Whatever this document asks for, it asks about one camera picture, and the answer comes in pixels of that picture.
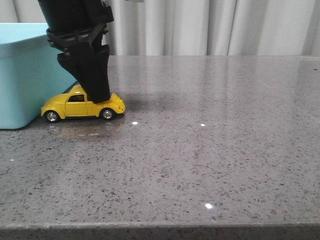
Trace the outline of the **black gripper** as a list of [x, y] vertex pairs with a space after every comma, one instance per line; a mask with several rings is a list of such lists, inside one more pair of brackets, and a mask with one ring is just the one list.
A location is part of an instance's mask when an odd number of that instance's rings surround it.
[[62, 52], [58, 63], [81, 85], [95, 104], [110, 99], [109, 45], [102, 45], [114, 21], [107, 0], [39, 0], [51, 47]]

